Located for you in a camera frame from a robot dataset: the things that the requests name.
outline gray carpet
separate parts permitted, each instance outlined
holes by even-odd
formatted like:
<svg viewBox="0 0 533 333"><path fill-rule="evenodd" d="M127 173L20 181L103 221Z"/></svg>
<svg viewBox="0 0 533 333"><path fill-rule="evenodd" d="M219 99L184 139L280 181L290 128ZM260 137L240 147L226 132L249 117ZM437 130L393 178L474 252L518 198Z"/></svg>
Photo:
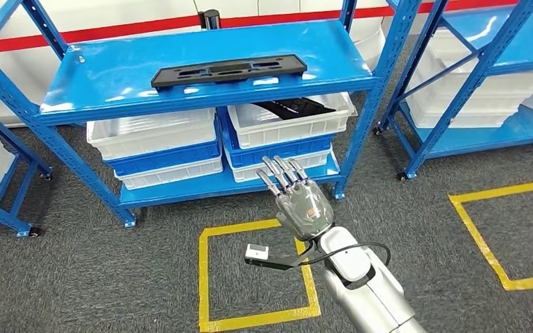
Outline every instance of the gray carpet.
<svg viewBox="0 0 533 333"><path fill-rule="evenodd" d="M59 131L118 190L84 130ZM55 173L51 182L34 179L20 213L43 226L43 237L17 239L0 226L0 332L198 332L200 233L276 213L267 193L244 194L148 207L136 228L124 229L27 129L15 133ZM348 133L337 135L338 155L347 141ZM533 145L431 160L418 179L397 182L406 161L393 133L368 136L346 199L332 202L338 224L391 247L390 269L429 332L533 332L533 290L502 288L447 197L533 182ZM533 193L465 208L508 276L532 277ZM245 265L248 242L295 251L280 228L210 237L210 319L306 306L300 271ZM320 316L238 332L353 332L322 285L322 266L312 271Z"/></svg>

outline yellow square marking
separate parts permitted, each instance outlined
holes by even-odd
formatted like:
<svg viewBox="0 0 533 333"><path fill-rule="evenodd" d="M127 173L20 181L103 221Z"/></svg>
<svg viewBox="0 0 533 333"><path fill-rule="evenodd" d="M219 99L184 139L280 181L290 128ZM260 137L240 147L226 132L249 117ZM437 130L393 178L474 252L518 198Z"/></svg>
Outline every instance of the yellow square marking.
<svg viewBox="0 0 533 333"><path fill-rule="evenodd" d="M512 280L510 279L507 274L504 271L504 268L498 261L495 255L491 252L489 247L487 246L487 243L479 233L479 230L477 230L477 227L475 227L475 224L472 222L471 218L467 214L467 211L463 207L463 203L468 203L471 201L477 201L477 200L485 200L485 199L491 199L491 198L497 198L500 196L510 196L512 194L519 194L519 193L525 193L533 191L533 182L527 183L527 184L521 184L521 185L514 185L514 186L508 186L508 187L501 187L498 189L488 189L486 191L479 191L479 192L473 192L468 194L461 194L458 196L448 196L450 199L450 202L453 206L455 206L455 209L457 210L457 213L461 216L461 219L463 220L463 223L465 224L467 230L475 240L475 243L477 243L477 246L481 250L481 253L483 253L483 256L491 265L491 268L496 272L498 277L500 278L500 281L502 282L502 286L505 290L526 290L526 289L533 289L533 277L527 277L525 279L518 279L518 280Z"/></svg>
<svg viewBox="0 0 533 333"><path fill-rule="evenodd" d="M236 318L220 319L210 321L209 305L209 275L208 275L208 239L211 236L220 234L233 234L236 232L277 228L280 227L276 219L256 221L249 223L240 223L234 225L225 225L222 227L206 228L199 237L199 328L201 332L221 332L227 330L237 330L240 328L254 327L285 321L296 321L298 319L316 317L321 314L318 294L314 284L312 269L309 266L301 266L305 291L307 292L306 307L289 309L283 311L269 312L265 314L255 314L252 316L243 316ZM305 245L295 240L297 252L302 253Z"/></svg>

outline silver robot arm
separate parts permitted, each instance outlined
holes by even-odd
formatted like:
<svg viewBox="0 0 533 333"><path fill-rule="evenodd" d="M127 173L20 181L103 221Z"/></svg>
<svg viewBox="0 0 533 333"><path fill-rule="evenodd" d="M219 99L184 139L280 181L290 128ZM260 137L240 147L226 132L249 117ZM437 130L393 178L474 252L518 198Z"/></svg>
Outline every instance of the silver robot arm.
<svg viewBox="0 0 533 333"><path fill-rule="evenodd" d="M274 160L263 157L280 189L263 170L258 171L258 175L275 196L281 225L293 231L298 240L307 241L309 246L299 256L279 258L270 256L266 246L249 244L244 257L246 263L286 270L323 259L326 289L358 332L425 332L404 299L399 282L370 248L358 244L347 229L334 225L328 200L299 163L278 156ZM323 257L305 262L316 247ZM351 284L360 284L360 287L348 288Z"/></svg>

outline blue plastic bin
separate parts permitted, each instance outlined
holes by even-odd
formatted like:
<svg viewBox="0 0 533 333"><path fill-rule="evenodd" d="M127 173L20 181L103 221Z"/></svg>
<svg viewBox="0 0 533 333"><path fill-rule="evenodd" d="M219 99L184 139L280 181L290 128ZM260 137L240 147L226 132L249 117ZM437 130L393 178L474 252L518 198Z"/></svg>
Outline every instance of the blue plastic bin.
<svg viewBox="0 0 533 333"><path fill-rule="evenodd" d="M218 157L221 152L220 128L217 119L214 120L214 128L216 133L214 141L116 160L103 160L103 162L112 167L118 176L125 176L178 164L209 160Z"/></svg>
<svg viewBox="0 0 533 333"><path fill-rule="evenodd" d="M329 134L282 142L280 144L241 149L230 117L226 115L225 117L220 118L225 118L220 119L223 147L228 151L228 154L230 155L230 163L234 168L262 163L263 156L273 158L273 156L279 155L282 158L286 158L315 153L317 151L325 151L330 149L330 144L332 143L332 139L334 139L334 134Z"/></svg>

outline shelf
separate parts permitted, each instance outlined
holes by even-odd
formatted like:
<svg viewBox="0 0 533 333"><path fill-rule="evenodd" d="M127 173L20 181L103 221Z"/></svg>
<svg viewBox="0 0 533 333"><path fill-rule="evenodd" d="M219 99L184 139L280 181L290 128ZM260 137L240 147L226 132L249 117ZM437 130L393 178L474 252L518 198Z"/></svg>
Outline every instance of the shelf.
<svg viewBox="0 0 533 333"><path fill-rule="evenodd" d="M396 10L397 7L399 6L399 1L400 0L387 0L387 4L389 5L389 7L393 8L394 10Z"/></svg>
<svg viewBox="0 0 533 333"><path fill-rule="evenodd" d="M493 40L513 6L447 13L443 23L463 43L480 49ZM500 56L491 75L533 70L533 13Z"/></svg>
<svg viewBox="0 0 533 333"><path fill-rule="evenodd" d="M290 53L307 64L303 76L205 83L160 93L151 87L163 67ZM106 40L68 48L37 117L48 125L82 123L359 91L379 82L338 19Z"/></svg>
<svg viewBox="0 0 533 333"><path fill-rule="evenodd" d="M210 176L131 191L122 186L119 200L122 206L135 208L267 190L267 186L260 179L234 182L234 175L225 156L222 158L222 163L223 171ZM320 183L338 181L341 177L334 153L328 155L328 161L323 166L309 168L306 171L309 177Z"/></svg>
<svg viewBox="0 0 533 333"><path fill-rule="evenodd" d="M431 128L417 128L409 116L406 103L401 110L420 142L428 138ZM495 148L533 144L533 110L520 105L518 112L500 128L449 128L432 147L429 158L459 155Z"/></svg>
<svg viewBox="0 0 533 333"><path fill-rule="evenodd" d="M13 155L15 155L15 158L13 159L13 162L11 162L7 173L5 173L0 183L0 202L1 199L3 199L3 196L5 195L5 191L7 191L7 187L9 187L9 183L13 178L13 174L15 173L15 169L17 168L17 164L19 163L19 153L13 153Z"/></svg>

